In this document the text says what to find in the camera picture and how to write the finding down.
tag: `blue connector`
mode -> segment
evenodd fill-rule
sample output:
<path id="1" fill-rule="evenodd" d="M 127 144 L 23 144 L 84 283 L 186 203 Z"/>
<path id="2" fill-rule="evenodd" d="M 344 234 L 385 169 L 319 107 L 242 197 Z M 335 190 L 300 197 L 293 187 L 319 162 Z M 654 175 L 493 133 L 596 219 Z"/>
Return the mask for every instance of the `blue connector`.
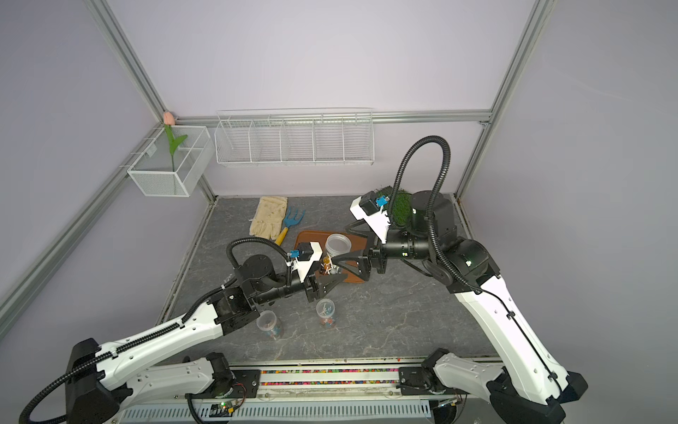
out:
<path id="1" fill-rule="evenodd" d="M 376 200 L 376 203 L 377 203 L 377 206 L 379 206 L 381 208 L 383 205 L 388 203 L 388 197 L 386 197 L 386 196 L 379 197 Z"/>

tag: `brown tray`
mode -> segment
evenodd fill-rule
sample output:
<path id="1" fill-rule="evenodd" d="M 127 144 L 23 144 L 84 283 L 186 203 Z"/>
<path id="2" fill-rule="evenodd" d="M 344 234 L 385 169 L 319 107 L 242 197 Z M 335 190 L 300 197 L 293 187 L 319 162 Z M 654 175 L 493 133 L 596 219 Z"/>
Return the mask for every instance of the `brown tray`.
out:
<path id="1" fill-rule="evenodd" d="M 327 238 L 331 234 L 337 234 L 336 231 L 314 231 L 314 230 L 306 230 L 306 231 L 301 231 L 299 235 L 297 235 L 297 240 L 294 242 L 294 248 L 299 245 L 299 243 L 307 243 L 307 242 L 318 242 L 320 243 L 320 247 L 323 248 L 323 256 L 325 256 L 325 242 L 327 241 Z M 343 234 L 348 237 L 348 239 L 351 241 L 351 252 L 353 250 L 362 250 L 367 246 L 367 239 L 364 237 L 359 237 L 358 235 L 353 235 L 353 234 L 346 234 L 346 233 L 338 233 L 338 234 Z M 357 263 L 355 262 L 348 262 L 349 265 L 353 265 L 354 267 L 357 266 Z M 344 274 L 348 274 L 348 277 L 344 280 L 347 283 L 364 283 L 365 281 L 361 279 L 360 277 L 356 277 L 352 273 L 348 272 L 346 269 L 343 269 Z"/>

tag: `green turf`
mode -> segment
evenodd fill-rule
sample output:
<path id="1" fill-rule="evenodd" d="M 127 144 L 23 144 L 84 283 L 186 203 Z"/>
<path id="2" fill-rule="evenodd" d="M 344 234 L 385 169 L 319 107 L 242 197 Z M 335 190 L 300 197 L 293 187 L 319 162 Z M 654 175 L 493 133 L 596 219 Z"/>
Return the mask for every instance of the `green turf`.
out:
<path id="1" fill-rule="evenodd" d="M 391 186 L 384 187 L 383 189 L 377 191 L 377 196 L 390 196 L 392 190 L 393 187 Z M 410 208 L 410 196 L 411 194 L 407 191 L 399 189 L 398 194 L 395 197 L 395 204 L 393 205 L 393 220 L 400 226 L 404 226 L 412 215 L 412 209 Z"/>

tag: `white wire basket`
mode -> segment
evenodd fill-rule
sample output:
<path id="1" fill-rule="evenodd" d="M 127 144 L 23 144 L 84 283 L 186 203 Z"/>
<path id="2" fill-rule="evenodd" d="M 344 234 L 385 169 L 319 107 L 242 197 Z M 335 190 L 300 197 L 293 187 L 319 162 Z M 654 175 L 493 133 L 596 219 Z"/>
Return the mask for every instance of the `white wire basket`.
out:
<path id="1" fill-rule="evenodd" d="M 216 160 L 224 166 L 374 162 L 371 109 L 219 111 Z"/>
<path id="2" fill-rule="evenodd" d="M 207 127 L 172 126 L 172 134 L 175 138 L 187 135 L 174 152 L 174 163 L 161 128 L 127 171 L 146 196 L 190 196 L 214 155 Z"/>

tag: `white metal panel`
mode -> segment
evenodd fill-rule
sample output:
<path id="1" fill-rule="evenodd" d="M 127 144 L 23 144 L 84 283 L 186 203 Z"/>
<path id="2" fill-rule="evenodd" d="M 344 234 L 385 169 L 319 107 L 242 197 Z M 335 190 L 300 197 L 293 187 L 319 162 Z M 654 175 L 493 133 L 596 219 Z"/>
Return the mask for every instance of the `white metal panel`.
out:
<path id="1" fill-rule="evenodd" d="M 0 373 L 7 383 L 0 388 L 7 419 L 0 421 L 16 420 L 36 393 L 64 373 L 75 343 L 116 340 L 155 324 L 204 212 L 201 196 L 145 197 L 127 181 L 0 343 Z M 26 379 L 26 369 L 36 377 Z M 64 405 L 60 387 L 33 418 L 61 415 Z"/>
<path id="2" fill-rule="evenodd" d="M 82 2 L 0 2 L 0 298 L 154 122 Z"/>
<path id="3" fill-rule="evenodd" d="M 534 332 L 589 382 L 568 423 L 675 421 L 677 17 L 558 2 L 462 198 Z"/>
<path id="4" fill-rule="evenodd" d="M 533 0 L 110 0 L 167 107 L 488 109 Z"/>
<path id="5" fill-rule="evenodd" d="M 225 418 L 210 417 L 210 406 L 221 400 L 195 400 L 196 413 L 205 422 L 225 422 Z M 190 423 L 186 402 L 145 404 L 128 408 L 121 413 L 121 424 L 126 423 Z M 381 400 L 353 402 L 245 402 L 230 421 L 326 422 L 360 419 L 430 418 L 428 400 Z"/>
<path id="6" fill-rule="evenodd" d="M 374 126 L 373 165 L 224 168 L 212 162 L 205 175 L 214 193 L 222 196 L 361 195 L 393 184 L 407 150 L 420 138 L 437 134 L 452 151 L 443 184 L 443 192 L 450 193 L 457 187 L 481 128 L 477 122 L 384 123 Z M 439 146 L 423 146 L 407 165 L 402 187 L 412 193 L 431 189 L 441 161 Z"/>

